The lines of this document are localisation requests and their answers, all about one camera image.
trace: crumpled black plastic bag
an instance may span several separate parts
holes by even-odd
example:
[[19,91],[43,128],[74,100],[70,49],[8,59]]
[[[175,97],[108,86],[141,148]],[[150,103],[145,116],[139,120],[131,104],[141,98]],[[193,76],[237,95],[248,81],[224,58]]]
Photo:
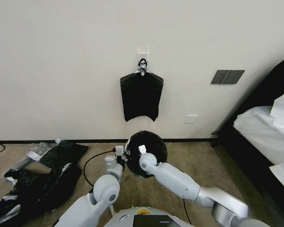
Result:
[[167,162],[167,148],[161,137],[153,132],[140,131],[130,138],[127,145],[127,149],[130,150],[130,155],[126,155],[128,159],[126,164],[135,175],[149,178],[153,175],[147,175],[139,165],[139,159],[141,157],[139,146],[141,145],[145,145],[146,152],[152,153],[157,158],[157,163]]
[[32,173],[26,169],[10,170],[4,177],[17,179],[14,188],[0,200],[0,219],[12,209],[17,214],[0,227],[21,226],[63,204],[73,194],[82,170],[76,164],[54,168],[50,173]]
[[87,149],[88,146],[61,140],[57,146],[46,152],[39,162],[49,168],[64,166],[67,163],[78,163]]

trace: wall outlet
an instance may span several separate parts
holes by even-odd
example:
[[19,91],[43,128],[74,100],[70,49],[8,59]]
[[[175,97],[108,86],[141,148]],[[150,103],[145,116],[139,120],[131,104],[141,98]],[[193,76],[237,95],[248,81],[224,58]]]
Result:
[[190,115],[188,115],[186,118],[185,118],[185,121],[184,121],[184,123],[186,123],[186,124],[192,124],[192,123],[194,123],[196,120],[197,120],[197,118],[198,118],[198,115],[195,115],[195,114],[190,114]]

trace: black bed frame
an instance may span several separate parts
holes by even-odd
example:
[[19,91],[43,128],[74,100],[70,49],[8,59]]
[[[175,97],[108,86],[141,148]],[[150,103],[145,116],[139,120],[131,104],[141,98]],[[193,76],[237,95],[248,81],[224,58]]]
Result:
[[284,94],[284,60],[279,63],[243,102],[220,130],[219,143],[227,150],[237,165],[260,193],[265,190],[284,213],[284,186],[273,175],[272,164],[234,127],[239,114],[252,107],[272,106]]

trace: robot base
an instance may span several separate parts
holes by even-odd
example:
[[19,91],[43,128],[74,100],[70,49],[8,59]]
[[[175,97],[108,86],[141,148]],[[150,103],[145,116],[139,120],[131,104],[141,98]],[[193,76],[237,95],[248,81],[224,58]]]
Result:
[[120,210],[104,227],[124,227],[124,226],[181,226],[192,227],[187,222],[182,221],[166,211],[150,207],[133,207],[126,210]]

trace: bed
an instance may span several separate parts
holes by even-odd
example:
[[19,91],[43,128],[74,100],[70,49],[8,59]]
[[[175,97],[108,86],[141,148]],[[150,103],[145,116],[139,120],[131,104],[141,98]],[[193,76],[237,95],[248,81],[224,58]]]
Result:
[[[269,118],[275,99],[283,94],[284,60],[227,120],[218,141],[258,191],[273,200],[284,217],[284,186],[270,170],[271,166],[284,161],[284,133],[276,130]],[[238,116],[246,111],[249,115],[240,119]],[[280,146],[282,151],[276,155]]]

